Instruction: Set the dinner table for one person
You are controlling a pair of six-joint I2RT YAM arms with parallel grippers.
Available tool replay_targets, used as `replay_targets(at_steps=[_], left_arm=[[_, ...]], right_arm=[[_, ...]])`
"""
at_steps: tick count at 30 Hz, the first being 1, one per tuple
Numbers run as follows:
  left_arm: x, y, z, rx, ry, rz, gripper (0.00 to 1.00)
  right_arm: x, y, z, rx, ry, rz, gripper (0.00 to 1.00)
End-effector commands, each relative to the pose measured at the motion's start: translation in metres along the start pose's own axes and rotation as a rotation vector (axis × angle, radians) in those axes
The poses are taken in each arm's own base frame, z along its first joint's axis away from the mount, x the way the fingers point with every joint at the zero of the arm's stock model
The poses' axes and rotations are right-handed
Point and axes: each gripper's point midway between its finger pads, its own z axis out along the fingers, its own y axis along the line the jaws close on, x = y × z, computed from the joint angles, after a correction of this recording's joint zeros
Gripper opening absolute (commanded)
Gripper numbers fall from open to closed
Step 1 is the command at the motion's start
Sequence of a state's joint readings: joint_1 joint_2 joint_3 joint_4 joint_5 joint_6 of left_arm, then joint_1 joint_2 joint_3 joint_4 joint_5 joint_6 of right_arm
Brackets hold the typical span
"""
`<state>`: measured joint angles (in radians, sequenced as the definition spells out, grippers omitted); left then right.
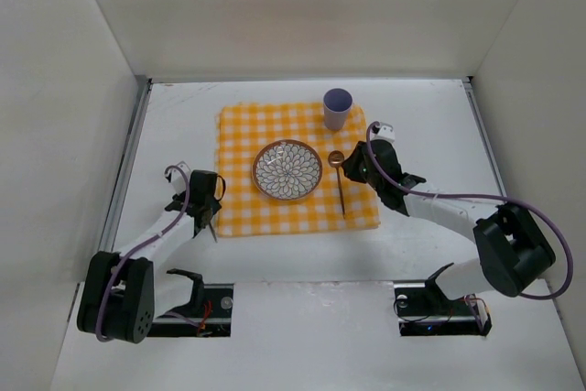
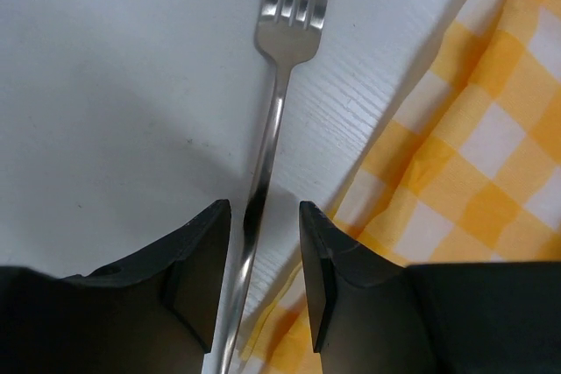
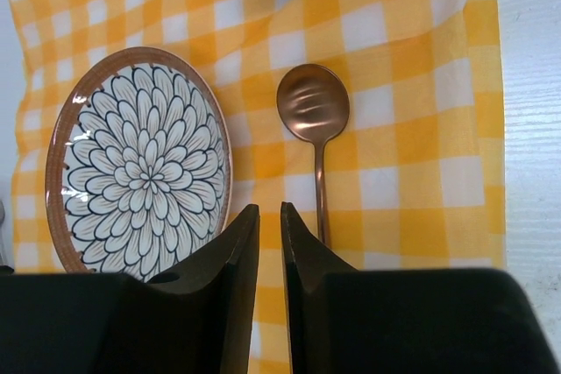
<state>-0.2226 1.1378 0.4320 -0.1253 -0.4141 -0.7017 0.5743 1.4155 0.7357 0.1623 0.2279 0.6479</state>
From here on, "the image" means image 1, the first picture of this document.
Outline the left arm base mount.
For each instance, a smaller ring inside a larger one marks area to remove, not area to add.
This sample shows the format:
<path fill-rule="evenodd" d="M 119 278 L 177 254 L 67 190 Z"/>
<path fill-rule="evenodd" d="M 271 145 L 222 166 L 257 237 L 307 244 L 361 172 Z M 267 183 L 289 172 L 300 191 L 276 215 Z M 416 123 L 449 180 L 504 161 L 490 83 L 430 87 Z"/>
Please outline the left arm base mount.
<path fill-rule="evenodd" d="M 202 275 L 168 270 L 155 288 L 149 338 L 227 338 L 232 332 L 233 284 L 210 284 Z"/>

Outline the copper long-handled spoon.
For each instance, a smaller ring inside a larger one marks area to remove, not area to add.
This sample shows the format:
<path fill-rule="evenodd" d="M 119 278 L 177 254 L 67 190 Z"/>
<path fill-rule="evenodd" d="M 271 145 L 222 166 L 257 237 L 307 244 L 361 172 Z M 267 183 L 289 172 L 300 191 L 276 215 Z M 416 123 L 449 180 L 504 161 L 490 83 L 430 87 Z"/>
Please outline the copper long-handled spoon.
<path fill-rule="evenodd" d="M 342 189 L 342 179 L 341 179 L 341 169 L 342 169 L 343 162 L 344 162 L 344 154 L 340 150 L 333 150 L 328 155 L 328 163 L 336 171 L 337 187 L 338 187 L 340 204 L 341 204 L 341 209 L 342 209 L 342 216 L 345 216 L 346 210 L 345 210 L 345 203 L 344 203 L 344 196 L 343 196 L 343 189 Z"/>

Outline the silver metal fork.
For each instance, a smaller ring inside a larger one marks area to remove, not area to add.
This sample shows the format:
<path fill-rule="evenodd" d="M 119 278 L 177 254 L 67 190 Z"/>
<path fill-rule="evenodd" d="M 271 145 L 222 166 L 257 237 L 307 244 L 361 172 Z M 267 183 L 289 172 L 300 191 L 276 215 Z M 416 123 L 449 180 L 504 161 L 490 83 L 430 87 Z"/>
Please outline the silver metal fork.
<path fill-rule="evenodd" d="M 215 232 L 215 229 L 213 227 L 213 220 L 212 219 L 208 221 L 208 226 L 207 227 L 210 229 L 210 232 L 212 234 L 212 238 L 213 238 L 214 242 L 217 244 L 218 243 L 218 238 L 217 238 L 217 234 Z"/>

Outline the patterned ceramic plate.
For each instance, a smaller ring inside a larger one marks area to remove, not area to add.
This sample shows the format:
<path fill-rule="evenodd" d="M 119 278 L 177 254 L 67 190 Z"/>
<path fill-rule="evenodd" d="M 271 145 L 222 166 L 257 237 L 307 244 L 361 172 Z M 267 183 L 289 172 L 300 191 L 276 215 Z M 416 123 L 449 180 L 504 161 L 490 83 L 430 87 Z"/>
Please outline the patterned ceramic plate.
<path fill-rule="evenodd" d="M 320 184 L 323 166 L 319 154 L 295 139 L 281 139 L 263 147 L 252 165 L 258 190 L 277 201 L 297 201 Z"/>

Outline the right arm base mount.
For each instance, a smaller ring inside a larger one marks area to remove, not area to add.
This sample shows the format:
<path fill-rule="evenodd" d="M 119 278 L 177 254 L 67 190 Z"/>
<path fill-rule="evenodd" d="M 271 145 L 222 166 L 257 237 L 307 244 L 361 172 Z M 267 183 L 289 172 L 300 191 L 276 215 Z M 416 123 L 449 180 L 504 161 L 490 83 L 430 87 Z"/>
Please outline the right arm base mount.
<path fill-rule="evenodd" d="M 393 311 L 403 337 L 486 337 L 493 327 L 486 302 L 476 295 L 446 299 L 423 281 L 395 283 L 393 287 Z"/>

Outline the yellow white checkered cloth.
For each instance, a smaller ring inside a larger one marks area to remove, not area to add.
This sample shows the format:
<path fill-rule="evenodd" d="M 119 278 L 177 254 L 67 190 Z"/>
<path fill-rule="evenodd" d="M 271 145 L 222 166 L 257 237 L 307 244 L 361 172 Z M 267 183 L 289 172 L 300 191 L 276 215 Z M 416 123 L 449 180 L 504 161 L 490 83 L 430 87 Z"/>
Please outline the yellow white checkered cloth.
<path fill-rule="evenodd" d="M 328 155 L 340 150 L 350 155 L 364 138 L 367 123 L 363 109 L 355 105 L 342 130 L 332 132 L 324 124 L 323 106 L 314 103 L 239 103 L 224 107 L 217 118 L 217 172 L 227 191 L 216 216 L 221 237 L 267 234 L 313 234 L 350 229 L 372 229 L 380 223 L 374 191 L 351 182 L 341 173 L 345 203 L 342 216 L 336 171 Z M 281 139 L 295 139 L 320 155 L 323 172 L 319 186 L 298 201 L 276 201 L 253 183 L 252 165 L 258 152 Z"/>

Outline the lavender plastic cup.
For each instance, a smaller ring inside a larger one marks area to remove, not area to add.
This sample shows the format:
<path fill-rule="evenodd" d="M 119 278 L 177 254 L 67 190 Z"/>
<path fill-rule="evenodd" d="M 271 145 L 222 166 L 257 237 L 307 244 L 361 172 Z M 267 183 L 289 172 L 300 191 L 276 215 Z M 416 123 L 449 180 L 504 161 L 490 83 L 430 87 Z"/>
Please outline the lavender plastic cup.
<path fill-rule="evenodd" d="M 353 107 L 352 95 L 341 88 L 327 91 L 323 96 L 324 124 L 331 131 L 341 130 Z"/>

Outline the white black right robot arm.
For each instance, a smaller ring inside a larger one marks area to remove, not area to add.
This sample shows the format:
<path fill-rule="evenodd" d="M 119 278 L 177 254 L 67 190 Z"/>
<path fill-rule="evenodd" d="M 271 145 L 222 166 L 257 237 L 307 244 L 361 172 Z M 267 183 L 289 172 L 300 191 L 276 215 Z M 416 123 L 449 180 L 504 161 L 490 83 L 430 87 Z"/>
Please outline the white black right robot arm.
<path fill-rule="evenodd" d="M 449 199 L 424 178 L 402 170 L 392 144 L 358 142 L 342 162 L 344 176 L 370 185 L 388 209 L 435 223 L 468 239 L 478 256 L 442 266 L 425 286 L 443 299 L 495 290 L 514 298 L 556 262 L 529 211 L 511 202 L 478 196 Z"/>

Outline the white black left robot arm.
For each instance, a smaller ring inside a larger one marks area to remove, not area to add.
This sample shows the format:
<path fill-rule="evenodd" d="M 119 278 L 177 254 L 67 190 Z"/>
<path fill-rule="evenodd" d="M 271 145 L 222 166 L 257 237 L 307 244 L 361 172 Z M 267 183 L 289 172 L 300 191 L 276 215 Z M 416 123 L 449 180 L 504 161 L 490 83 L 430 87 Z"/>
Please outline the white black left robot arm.
<path fill-rule="evenodd" d="M 191 170 L 185 163 L 167 167 L 165 177 L 174 194 L 158 219 L 130 244 L 99 251 L 90 261 L 76 325 L 99 342 L 171 336 L 160 318 L 188 326 L 181 335 L 213 334 L 206 322 L 214 303 L 202 275 L 170 267 L 168 260 L 212 228 L 226 183 L 214 171 Z"/>

